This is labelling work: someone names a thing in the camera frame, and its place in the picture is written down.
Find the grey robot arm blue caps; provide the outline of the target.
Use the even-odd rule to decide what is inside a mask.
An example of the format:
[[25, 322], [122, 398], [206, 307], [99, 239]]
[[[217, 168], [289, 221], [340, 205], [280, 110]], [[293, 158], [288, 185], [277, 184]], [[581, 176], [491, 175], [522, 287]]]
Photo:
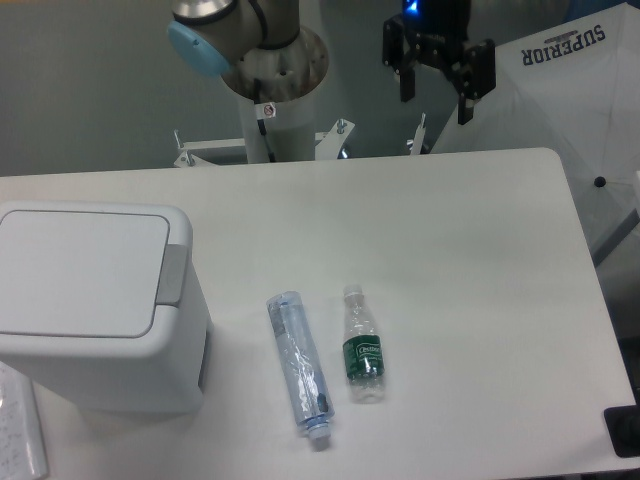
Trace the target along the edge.
[[[440, 71], [458, 94], [458, 122], [496, 87], [495, 43], [470, 44], [468, 1], [403, 1], [382, 27], [382, 63], [415, 96], [415, 67]], [[323, 41], [300, 22], [296, 1], [175, 1], [167, 27], [176, 53], [203, 76], [220, 77], [255, 104], [297, 100], [324, 80]]]

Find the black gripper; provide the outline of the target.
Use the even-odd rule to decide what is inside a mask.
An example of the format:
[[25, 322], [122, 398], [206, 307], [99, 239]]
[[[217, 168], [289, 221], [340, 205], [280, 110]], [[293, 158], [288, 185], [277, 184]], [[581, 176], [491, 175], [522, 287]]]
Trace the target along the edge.
[[496, 87], [496, 44], [486, 39], [467, 49], [471, 1], [402, 1], [401, 14], [383, 24], [382, 62], [400, 82], [400, 100], [415, 97], [415, 64], [421, 53], [438, 56], [458, 94], [457, 122], [473, 119], [475, 105]]

